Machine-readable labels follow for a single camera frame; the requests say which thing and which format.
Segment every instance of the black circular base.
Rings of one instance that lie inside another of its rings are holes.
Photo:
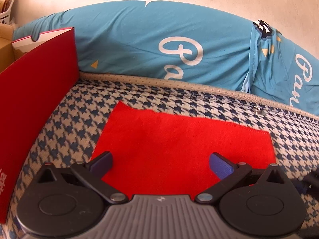
[[[104,210],[101,197],[81,186],[44,183],[34,193],[21,199],[17,217],[36,237],[76,236],[95,225]]]
[[[270,182],[228,192],[221,199],[219,210],[232,227],[259,237],[295,232],[301,227],[306,214],[297,191],[291,192],[283,184]]]

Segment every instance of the yellow triangle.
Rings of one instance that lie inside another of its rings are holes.
[[[264,53],[265,57],[267,56],[267,53],[268,53],[268,49],[267,48],[262,48],[261,49],[262,52]]]
[[[96,60],[91,66],[95,69],[98,68],[98,60]]]

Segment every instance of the beige piping trim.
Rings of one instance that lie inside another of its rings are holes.
[[[143,84],[143,85],[149,85],[149,86],[168,87],[168,88],[175,88],[175,89],[181,88],[181,89],[192,90],[192,91],[208,92],[215,95],[232,97],[238,100],[249,101],[249,102],[253,102],[257,104],[267,105],[277,109],[287,110],[287,111],[294,112],[306,117],[313,118],[315,120],[319,120],[319,116],[310,114],[308,112],[302,111],[300,109],[294,108],[286,104],[267,100],[250,93],[230,91],[230,90],[226,90],[222,88],[212,87],[209,85],[188,83],[188,82],[175,81],[175,80],[164,80],[164,79],[149,78],[149,77],[139,77],[139,76],[132,76],[132,75],[109,74],[109,73],[88,73],[88,72],[81,72],[81,71],[80,71],[80,78],[98,80],[98,81],[117,81],[117,82],[131,83],[131,84]]]

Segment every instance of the white plastic basket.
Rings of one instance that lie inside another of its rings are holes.
[[[14,1],[15,0],[11,0],[9,8],[5,12],[0,13],[0,23],[9,24],[11,9],[12,9],[12,5],[13,5]]]

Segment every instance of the red cardboard box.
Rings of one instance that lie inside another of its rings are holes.
[[[37,42],[11,42],[12,33],[0,24],[0,223],[31,146],[79,78],[73,28],[43,33]]]

